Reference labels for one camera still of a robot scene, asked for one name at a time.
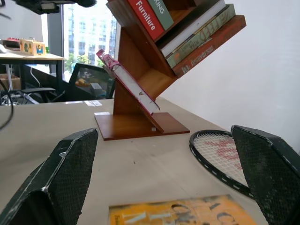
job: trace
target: tennis racket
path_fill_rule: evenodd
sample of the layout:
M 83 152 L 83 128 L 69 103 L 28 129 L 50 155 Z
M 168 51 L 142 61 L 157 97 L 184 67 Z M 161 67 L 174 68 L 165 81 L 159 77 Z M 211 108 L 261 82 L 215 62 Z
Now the tennis racket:
M 231 133 L 221 130 L 199 131 L 189 139 L 189 147 L 212 175 L 253 199 Z

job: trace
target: red book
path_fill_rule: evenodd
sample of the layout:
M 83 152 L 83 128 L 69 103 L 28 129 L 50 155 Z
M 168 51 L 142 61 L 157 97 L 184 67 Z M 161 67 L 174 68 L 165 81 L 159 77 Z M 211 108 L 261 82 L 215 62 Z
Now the red book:
M 195 49 L 183 61 L 178 63 L 173 68 L 174 73 L 178 77 L 183 76 L 244 27 L 246 27 L 245 17 L 243 15 L 236 15 L 224 24 L 216 33 L 214 33 L 208 42 Z
M 164 32 L 159 20 L 147 0 L 127 0 L 140 21 L 154 40 Z

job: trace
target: wooden table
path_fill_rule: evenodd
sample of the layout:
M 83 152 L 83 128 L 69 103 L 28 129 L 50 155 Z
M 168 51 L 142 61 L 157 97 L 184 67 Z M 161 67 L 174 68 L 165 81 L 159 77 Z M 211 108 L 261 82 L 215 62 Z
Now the wooden table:
M 96 127 L 94 113 L 112 113 L 113 100 L 100 102 L 103 105 L 98 107 L 85 103 L 15 107 L 12 122 L 0 131 L 0 210 L 60 139 Z M 161 112 L 169 112 L 191 133 L 106 142 L 99 135 L 78 224 L 106 225 L 110 205 L 230 194 L 258 225 L 266 225 L 255 201 L 217 180 L 189 150 L 192 133 L 221 128 L 164 99 L 158 98 L 157 103 Z M 8 113 L 8 107 L 0 107 L 1 123 Z
M 62 75 L 64 58 L 61 56 L 46 54 L 42 56 L 30 56 L 22 52 L 16 52 L 7 50 L 7 53 L 0 53 L 0 64 L 18 64 L 21 78 L 21 89 L 25 89 L 25 74 L 24 66 L 26 64 L 54 64 L 56 65 L 56 80 L 57 80 L 57 92 L 61 93 L 62 90 Z

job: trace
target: box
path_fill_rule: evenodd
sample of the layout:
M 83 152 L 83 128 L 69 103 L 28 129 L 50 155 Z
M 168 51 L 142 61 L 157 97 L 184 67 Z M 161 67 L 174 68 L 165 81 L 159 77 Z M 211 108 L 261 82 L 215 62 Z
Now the box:
M 38 42 L 35 40 L 20 40 L 20 51 L 27 55 L 37 56 L 45 55 L 46 47 L 43 42 Z
M 8 82 L 8 75 L 7 74 L 0 74 L 0 79 L 4 83 L 4 86 L 9 89 L 9 82 Z M 19 77 L 12 74 L 11 76 L 13 89 L 21 89 L 21 80 Z

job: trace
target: racket frame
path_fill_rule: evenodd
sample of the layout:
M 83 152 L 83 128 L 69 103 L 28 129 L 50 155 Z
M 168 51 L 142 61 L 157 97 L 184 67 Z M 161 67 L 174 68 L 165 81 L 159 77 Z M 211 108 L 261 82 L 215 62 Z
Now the racket frame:
M 220 171 L 217 169 L 213 164 L 211 164 L 209 161 L 207 161 L 196 149 L 194 146 L 194 139 L 196 137 L 199 137 L 201 135 L 205 134 L 216 134 L 216 135 L 227 135 L 233 138 L 232 134 L 227 131 L 222 131 L 222 130 L 202 130 L 195 132 L 194 134 L 191 135 L 189 139 L 189 148 L 195 158 L 200 162 L 200 164 L 207 170 L 209 171 L 212 175 L 214 175 L 218 180 L 222 181 L 224 184 L 228 185 L 232 189 L 240 192 L 241 194 L 254 199 L 253 195 L 251 194 L 250 188 L 239 183 L 235 179 L 231 178 L 230 176 L 226 175 L 224 172 Z

